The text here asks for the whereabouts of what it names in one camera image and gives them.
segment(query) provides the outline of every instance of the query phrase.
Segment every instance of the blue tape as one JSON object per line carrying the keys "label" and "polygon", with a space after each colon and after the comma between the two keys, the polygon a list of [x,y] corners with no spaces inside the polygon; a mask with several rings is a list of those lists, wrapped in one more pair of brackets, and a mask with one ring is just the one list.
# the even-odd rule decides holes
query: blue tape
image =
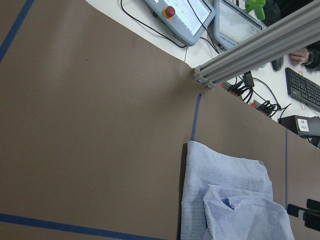
{"label": "blue tape", "polygon": [[195,111],[194,111],[194,117],[193,117],[193,124],[192,124],[192,132],[191,132],[191,141],[195,140],[195,135],[196,135],[196,127],[197,127],[197,120],[198,120],[198,113],[199,113],[199,107],[200,107],[200,101],[201,101],[201,97],[202,95],[205,94],[204,92],[201,92],[198,95],[198,98],[196,100],[196,104],[195,104]]}
{"label": "blue tape", "polygon": [[128,234],[128,233],[108,231],[108,230],[102,230],[102,229],[84,227],[84,226],[69,225],[69,224],[53,222],[53,221],[44,221],[44,220],[38,220],[38,219],[33,219],[33,218],[28,218],[28,217],[8,215],[8,214],[3,214],[3,213],[0,213],[0,222],[9,223],[9,224],[25,225],[25,226],[30,226],[30,227],[42,228],[42,229],[52,229],[52,230],[77,233],[77,234],[100,236],[100,237],[106,237],[106,238],[112,238],[112,239],[163,240],[163,239],[159,239],[159,238],[137,236],[137,235],[132,235],[132,234]]}
{"label": "blue tape", "polygon": [[7,34],[2,45],[0,46],[0,63],[2,62],[2,59],[4,58],[4,56],[6,55],[8,48],[10,47],[12,41],[14,40],[19,28],[21,27],[23,21],[25,20],[34,1],[35,0],[26,0],[18,17],[14,21],[9,33]]}
{"label": "blue tape", "polygon": [[288,129],[285,129],[285,209],[288,207]]}

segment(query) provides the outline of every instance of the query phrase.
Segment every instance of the gray device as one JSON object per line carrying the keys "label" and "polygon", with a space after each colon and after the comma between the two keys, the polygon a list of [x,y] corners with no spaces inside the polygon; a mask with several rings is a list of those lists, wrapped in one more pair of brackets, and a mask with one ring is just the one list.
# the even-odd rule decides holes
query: gray device
{"label": "gray device", "polygon": [[216,11],[211,27],[213,41],[222,50],[229,50],[266,28],[231,0],[214,0],[213,6]]}
{"label": "gray device", "polygon": [[195,45],[204,33],[205,29],[201,22],[207,28],[216,14],[208,0],[189,0],[193,9],[187,0],[144,1],[153,11],[152,15],[165,23],[177,39],[187,46]]}

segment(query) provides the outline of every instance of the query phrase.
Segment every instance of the black sleeve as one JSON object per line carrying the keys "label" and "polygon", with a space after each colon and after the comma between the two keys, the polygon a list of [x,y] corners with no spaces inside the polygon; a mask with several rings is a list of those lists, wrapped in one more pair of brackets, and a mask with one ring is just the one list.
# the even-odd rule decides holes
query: black sleeve
{"label": "black sleeve", "polygon": [[263,10],[265,14],[263,23],[268,27],[281,19],[280,8],[274,0],[266,0]]}
{"label": "black sleeve", "polygon": [[306,47],[309,52],[313,53],[312,62],[305,67],[312,70],[312,71],[319,71],[320,70],[320,41],[315,42]]}

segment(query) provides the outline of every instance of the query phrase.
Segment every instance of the folded shirt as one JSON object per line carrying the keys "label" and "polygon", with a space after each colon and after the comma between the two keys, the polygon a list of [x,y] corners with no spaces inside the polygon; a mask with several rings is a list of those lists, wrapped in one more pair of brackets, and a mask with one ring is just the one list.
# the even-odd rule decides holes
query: folded shirt
{"label": "folded shirt", "polygon": [[204,196],[209,185],[261,193],[273,200],[267,169],[258,160],[218,153],[189,141],[181,202],[181,240],[202,240],[206,228]]}
{"label": "folded shirt", "polygon": [[286,210],[263,193],[209,185],[203,240],[294,240]]}

